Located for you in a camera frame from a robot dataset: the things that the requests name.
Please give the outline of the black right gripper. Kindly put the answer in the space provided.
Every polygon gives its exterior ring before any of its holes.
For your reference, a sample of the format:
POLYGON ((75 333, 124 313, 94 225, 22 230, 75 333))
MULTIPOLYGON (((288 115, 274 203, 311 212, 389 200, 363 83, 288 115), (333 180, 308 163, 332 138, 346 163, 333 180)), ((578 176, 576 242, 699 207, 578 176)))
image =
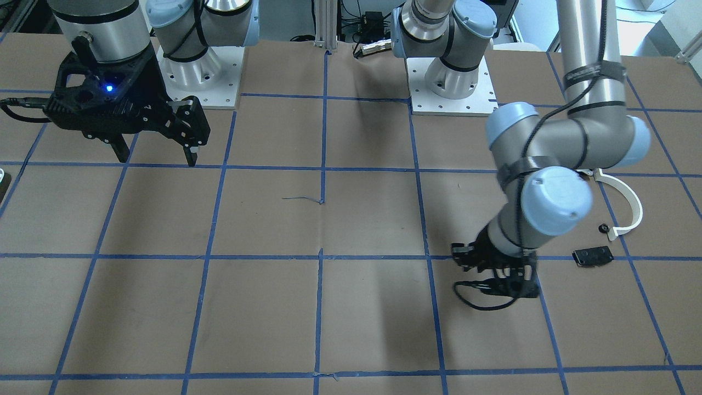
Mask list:
MULTIPOLYGON (((208 143, 211 132, 200 98, 170 101, 151 43, 123 66, 129 74, 125 99, 131 104, 126 128, 165 129, 165 137, 183 147, 186 164, 195 167, 198 150, 208 143)), ((128 162, 131 148, 123 134, 108 138, 107 144, 120 163, 128 162)))

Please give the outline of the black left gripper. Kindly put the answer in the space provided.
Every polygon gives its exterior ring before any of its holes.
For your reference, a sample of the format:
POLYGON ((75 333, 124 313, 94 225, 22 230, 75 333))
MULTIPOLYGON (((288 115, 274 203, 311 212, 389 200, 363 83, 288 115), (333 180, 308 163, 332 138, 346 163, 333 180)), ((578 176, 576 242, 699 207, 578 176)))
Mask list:
POLYGON ((511 257, 502 253, 489 238, 489 227, 484 227, 477 235, 476 240, 469 244, 451 243, 451 256, 453 261, 462 270, 523 268, 523 257, 511 257))

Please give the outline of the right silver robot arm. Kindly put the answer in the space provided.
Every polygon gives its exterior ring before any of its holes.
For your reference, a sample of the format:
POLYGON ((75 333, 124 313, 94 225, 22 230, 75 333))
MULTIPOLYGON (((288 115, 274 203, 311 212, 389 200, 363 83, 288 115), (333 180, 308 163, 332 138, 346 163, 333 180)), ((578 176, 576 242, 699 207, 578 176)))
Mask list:
POLYGON ((257 1, 50 1, 72 50, 43 114, 59 128, 110 145, 128 160, 125 135, 160 133, 196 165, 211 132, 205 92, 225 66, 216 48, 251 47, 260 37, 257 1))

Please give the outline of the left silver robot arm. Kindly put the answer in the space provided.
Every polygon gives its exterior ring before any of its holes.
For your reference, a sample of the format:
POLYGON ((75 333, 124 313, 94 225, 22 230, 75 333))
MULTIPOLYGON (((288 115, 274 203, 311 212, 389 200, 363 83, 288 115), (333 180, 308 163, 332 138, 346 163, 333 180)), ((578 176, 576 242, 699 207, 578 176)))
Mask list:
MULTIPOLYGON (((627 115, 613 1, 557 2, 566 103, 545 116, 514 102, 489 115, 486 137, 507 202, 468 245, 453 244, 464 270, 517 268, 568 233, 592 207, 583 168, 626 167, 642 160, 651 133, 627 115)), ((406 1, 392 12, 398 58, 431 58, 424 81, 434 95, 469 97, 496 31, 481 1, 406 1)))

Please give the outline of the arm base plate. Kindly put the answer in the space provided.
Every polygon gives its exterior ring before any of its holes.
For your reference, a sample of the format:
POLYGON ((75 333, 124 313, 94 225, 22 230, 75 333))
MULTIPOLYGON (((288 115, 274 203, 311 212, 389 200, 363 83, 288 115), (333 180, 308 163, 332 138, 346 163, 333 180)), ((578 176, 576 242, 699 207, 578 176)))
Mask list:
POLYGON ((405 63, 414 115, 486 117, 499 107, 485 58, 469 72, 449 69, 439 58, 405 63))
POLYGON ((233 110, 239 96, 244 47, 209 47, 204 56, 189 63, 156 53, 166 92, 173 100, 198 97, 205 109, 233 110))

